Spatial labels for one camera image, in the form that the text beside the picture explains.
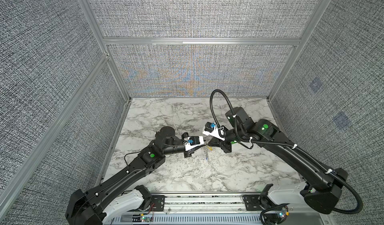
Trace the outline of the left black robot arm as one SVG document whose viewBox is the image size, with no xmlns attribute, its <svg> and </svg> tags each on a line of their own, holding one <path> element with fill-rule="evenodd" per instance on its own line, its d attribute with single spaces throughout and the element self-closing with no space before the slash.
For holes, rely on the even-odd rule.
<svg viewBox="0 0 384 225">
<path fill-rule="evenodd" d="M 166 155 L 191 155 L 205 145 L 202 136 L 184 133 L 176 137 L 175 129 L 166 126 L 142 149 L 125 168 L 100 185 L 83 192 L 75 191 L 69 200 L 66 219 L 70 225 L 102 225 L 126 211 L 145 210 L 150 206 L 151 193 L 145 186 L 137 186 L 129 193 L 125 190 L 152 173 L 166 160 Z"/>
</svg>

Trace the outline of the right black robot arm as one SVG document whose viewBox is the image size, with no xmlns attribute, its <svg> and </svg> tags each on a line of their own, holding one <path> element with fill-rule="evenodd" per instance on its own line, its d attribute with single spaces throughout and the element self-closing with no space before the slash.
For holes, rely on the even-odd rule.
<svg viewBox="0 0 384 225">
<path fill-rule="evenodd" d="M 351 188 L 347 184 L 348 173 L 345 170 L 334 170 L 321 163 L 292 142 L 272 122 L 265 119 L 254 122 L 241 107 L 228 111 L 226 117 L 232 125 L 230 130 L 215 122 L 207 122 L 203 128 L 203 134 L 212 137 L 210 146 L 230 153 L 235 143 L 256 144 L 275 154 L 303 177 L 303 182 L 292 186 L 266 186 L 264 192 L 270 203 L 303 204 L 321 214 L 348 213 L 337 208 L 342 189 Z"/>
</svg>

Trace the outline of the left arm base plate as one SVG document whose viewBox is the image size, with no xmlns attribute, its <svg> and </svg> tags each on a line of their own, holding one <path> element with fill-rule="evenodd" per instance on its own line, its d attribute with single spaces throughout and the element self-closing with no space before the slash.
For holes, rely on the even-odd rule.
<svg viewBox="0 0 384 225">
<path fill-rule="evenodd" d="M 154 195 L 144 200 L 144 211 L 147 212 L 151 209 L 154 212 L 163 212 L 165 207 L 164 195 Z"/>
</svg>

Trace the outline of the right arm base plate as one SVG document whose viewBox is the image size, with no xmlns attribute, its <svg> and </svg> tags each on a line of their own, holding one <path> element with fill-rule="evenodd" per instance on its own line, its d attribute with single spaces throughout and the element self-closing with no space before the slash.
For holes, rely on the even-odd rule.
<svg viewBox="0 0 384 225">
<path fill-rule="evenodd" d="M 261 212 L 269 208 L 275 208 L 273 209 L 273 211 L 279 211 L 282 209 L 277 209 L 278 205 L 275 204 L 272 200 L 270 200 L 267 195 L 247 194 L 242 195 L 242 200 L 245 204 L 246 211 L 248 212 Z"/>
</svg>

